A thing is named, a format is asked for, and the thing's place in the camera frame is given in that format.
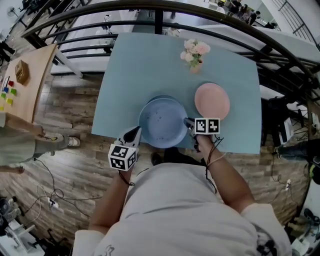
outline wooden box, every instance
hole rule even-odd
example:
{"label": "wooden box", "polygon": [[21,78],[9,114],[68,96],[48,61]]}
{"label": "wooden box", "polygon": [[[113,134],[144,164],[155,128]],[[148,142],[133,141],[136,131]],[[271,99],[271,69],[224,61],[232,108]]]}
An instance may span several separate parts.
{"label": "wooden box", "polygon": [[20,60],[15,66],[16,81],[20,84],[24,84],[29,77],[28,64]]}

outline bracelet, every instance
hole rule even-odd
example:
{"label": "bracelet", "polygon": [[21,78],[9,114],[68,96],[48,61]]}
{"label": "bracelet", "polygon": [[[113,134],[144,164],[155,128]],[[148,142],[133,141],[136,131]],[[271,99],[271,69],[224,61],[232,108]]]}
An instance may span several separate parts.
{"label": "bracelet", "polygon": [[129,186],[134,186],[135,184],[133,182],[128,182],[126,180],[126,178],[123,176],[123,174],[118,170],[119,176],[120,178],[124,181],[125,184],[129,185]]}
{"label": "bracelet", "polygon": [[213,164],[214,162],[220,160],[220,159],[223,158],[226,154],[227,154],[227,152],[225,152],[222,156],[218,157],[217,159],[214,159],[213,161],[211,161],[207,166],[209,167],[209,165],[211,165],[211,164]]}

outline electrical outlet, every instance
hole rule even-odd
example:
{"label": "electrical outlet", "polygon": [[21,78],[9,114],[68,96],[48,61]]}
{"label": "electrical outlet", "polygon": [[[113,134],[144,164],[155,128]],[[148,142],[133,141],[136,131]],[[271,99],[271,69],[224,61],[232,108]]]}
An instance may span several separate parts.
{"label": "electrical outlet", "polygon": [[50,207],[59,208],[59,204],[56,201],[51,200],[50,197],[48,197],[48,203]]}
{"label": "electrical outlet", "polygon": [[291,179],[288,179],[288,180],[286,181],[285,191],[288,191],[290,187],[291,187]]}

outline pink flower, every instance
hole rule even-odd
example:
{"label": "pink flower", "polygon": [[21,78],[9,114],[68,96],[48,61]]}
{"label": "pink flower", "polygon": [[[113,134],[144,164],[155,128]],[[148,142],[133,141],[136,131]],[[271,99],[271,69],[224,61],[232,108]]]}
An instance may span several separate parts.
{"label": "pink flower", "polygon": [[181,60],[185,60],[186,59],[186,52],[185,51],[183,51],[183,52],[181,52],[180,53],[180,58],[181,58]]}
{"label": "pink flower", "polygon": [[195,47],[194,44],[195,40],[194,39],[189,39],[188,41],[184,41],[184,48],[188,49],[192,49],[193,47]]}
{"label": "pink flower", "polygon": [[192,62],[194,60],[194,57],[190,53],[186,53],[184,59],[186,60],[186,62]]}
{"label": "pink flower", "polygon": [[194,47],[194,50],[198,54],[204,55],[204,54],[210,52],[210,46],[207,45],[205,42],[198,42],[198,44]]}

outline yellow block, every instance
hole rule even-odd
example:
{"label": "yellow block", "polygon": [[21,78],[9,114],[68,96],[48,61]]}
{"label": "yellow block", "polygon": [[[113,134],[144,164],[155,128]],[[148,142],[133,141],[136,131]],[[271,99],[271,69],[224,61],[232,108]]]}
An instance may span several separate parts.
{"label": "yellow block", "polygon": [[13,101],[14,100],[12,98],[7,98],[6,99],[6,103],[8,103],[9,105],[12,105]]}

